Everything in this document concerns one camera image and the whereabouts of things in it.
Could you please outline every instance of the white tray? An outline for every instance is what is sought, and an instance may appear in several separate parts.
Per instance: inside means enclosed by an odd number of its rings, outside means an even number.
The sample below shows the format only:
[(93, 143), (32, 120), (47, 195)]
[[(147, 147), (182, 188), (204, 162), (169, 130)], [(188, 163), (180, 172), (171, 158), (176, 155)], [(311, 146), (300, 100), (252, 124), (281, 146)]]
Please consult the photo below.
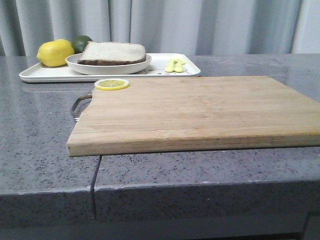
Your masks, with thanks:
[(185, 55), (184, 72), (165, 72), (169, 58), (175, 53), (148, 53), (152, 60), (144, 70), (126, 75), (84, 75), (72, 70), (69, 66), (46, 67), (37, 63), (22, 71), (19, 77), (27, 83), (57, 83), (57, 82), (95, 82), (102, 78), (141, 78), (141, 77), (196, 77), (200, 69)]

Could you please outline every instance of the bread slice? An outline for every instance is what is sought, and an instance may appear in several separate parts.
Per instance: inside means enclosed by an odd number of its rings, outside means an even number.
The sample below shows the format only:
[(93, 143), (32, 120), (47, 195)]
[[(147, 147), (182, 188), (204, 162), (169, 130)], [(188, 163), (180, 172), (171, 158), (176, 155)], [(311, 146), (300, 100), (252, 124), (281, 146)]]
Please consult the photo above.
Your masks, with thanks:
[(78, 64), (114, 66), (141, 63), (146, 60), (146, 49), (129, 42), (89, 41)]

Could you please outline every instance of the metal handle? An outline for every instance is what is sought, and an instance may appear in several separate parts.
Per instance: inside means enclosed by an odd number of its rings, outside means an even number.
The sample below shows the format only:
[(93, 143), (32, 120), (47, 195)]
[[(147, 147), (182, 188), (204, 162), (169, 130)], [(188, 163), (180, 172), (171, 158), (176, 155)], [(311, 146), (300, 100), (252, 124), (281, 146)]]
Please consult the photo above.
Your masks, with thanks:
[(82, 100), (85, 100), (85, 99), (92, 99), (92, 91), (89, 91), (88, 93), (86, 93), (85, 95), (79, 97), (75, 102), (74, 104), (72, 105), (71, 109), (70, 109), (70, 113), (73, 117), (73, 119), (77, 122), (79, 120), (79, 118), (77, 117), (76, 113), (75, 113), (75, 110), (76, 108), (78, 107), (79, 103), (82, 101)]

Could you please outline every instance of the cutting board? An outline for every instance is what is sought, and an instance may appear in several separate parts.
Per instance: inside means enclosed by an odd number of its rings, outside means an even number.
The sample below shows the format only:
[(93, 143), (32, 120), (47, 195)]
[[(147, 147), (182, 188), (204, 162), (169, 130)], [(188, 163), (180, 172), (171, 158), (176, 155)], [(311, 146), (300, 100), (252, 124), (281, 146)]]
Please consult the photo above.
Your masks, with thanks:
[(320, 145), (320, 103), (268, 76), (129, 82), (94, 89), (70, 156)]

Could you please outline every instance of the white bowl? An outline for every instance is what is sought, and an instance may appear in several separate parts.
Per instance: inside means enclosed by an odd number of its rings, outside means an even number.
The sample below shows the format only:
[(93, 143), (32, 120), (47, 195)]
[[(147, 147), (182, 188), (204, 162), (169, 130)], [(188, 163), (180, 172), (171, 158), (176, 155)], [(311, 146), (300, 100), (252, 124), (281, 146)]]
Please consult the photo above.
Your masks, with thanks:
[(146, 55), (146, 60), (139, 63), (127, 65), (113, 65), (113, 66), (97, 66), (97, 65), (84, 65), (78, 64), (77, 61), (82, 53), (68, 56), (65, 61), (70, 68), (74, 71), (86, 75), (123, 75), (133, 74), (145, 69), (151, 62), (152, 57)]

